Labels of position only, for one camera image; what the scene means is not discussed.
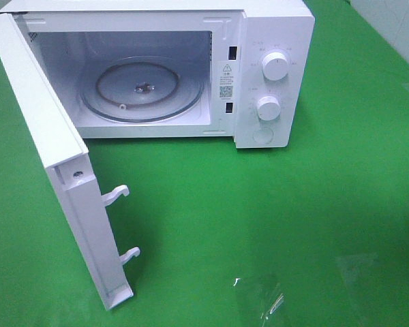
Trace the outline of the white microwave oven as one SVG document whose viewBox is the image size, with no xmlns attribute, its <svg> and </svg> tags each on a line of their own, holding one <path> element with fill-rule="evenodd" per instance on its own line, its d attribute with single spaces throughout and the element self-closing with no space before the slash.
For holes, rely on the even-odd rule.
<svg viewBox="0 0 409 327">
<path fill-rule="evenodd" d="M 10 14 L 85 138 L 230 136 L 239 148 L 288 143 L 315 19 L 302 1 L 11 1 Z M 263 57 L 289 56 L 288 74 L 266 79 Z M 121 123 L 88 109 L 88 71 L 126 57 L 209 64 L 209 81 L 188 110 L 150 123 Z M 259 119 L 257 102 L 275 97 L 279 117 Z M 271 128 L 268 144 L 253 133 Z"/>
</svg>

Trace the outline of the white microwave door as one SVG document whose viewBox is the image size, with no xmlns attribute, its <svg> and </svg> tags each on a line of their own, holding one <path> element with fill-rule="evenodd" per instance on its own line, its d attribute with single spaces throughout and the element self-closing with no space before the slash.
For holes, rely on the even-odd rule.
<svg viewBox="0 0 409 327">
<path fill-rule="evenodd" d="M 0 14 L 0 59 L 44 169 L 106 309 L 133 296 L 106 207 L 128 196 L 125 185 L 102 194 L 89 151 L 10 14 Z"/>
</svg>

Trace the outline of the white microwave knob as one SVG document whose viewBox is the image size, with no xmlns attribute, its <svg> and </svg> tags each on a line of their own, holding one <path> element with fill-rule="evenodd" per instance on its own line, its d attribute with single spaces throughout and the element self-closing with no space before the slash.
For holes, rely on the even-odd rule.
<svg viewBox="0 0 409 327">
<path fill-rule="evenodd" d="M 290 68 L 290 59 L 281 50 L 274 50 L 266 54 L 262 59 L 262 72 L 266 79 L 277 81 L 284 78 Z"/>
<path fill-rule="evenodd" d="M 257 113 L 259 119 L 263 121 L 272 121 L 279 117 L 281 106 L 278 100 L 273 96 L 265 96 L 257 102 Z"/>
</svg>

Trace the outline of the round microwave door button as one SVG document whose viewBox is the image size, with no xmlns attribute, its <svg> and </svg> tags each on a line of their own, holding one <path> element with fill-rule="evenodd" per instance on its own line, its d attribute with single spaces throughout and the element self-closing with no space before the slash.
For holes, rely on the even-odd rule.
<svg viewBox="0 0 409 327">
<path fill-rule="evenodd" d="M 274 136 L 273 130 L 271 128 L 265 127 L 259 130 L 256 130 L 253 133 L 253 139 L 258 144 L 268 144 L 272 141 Z"/>
</svg>

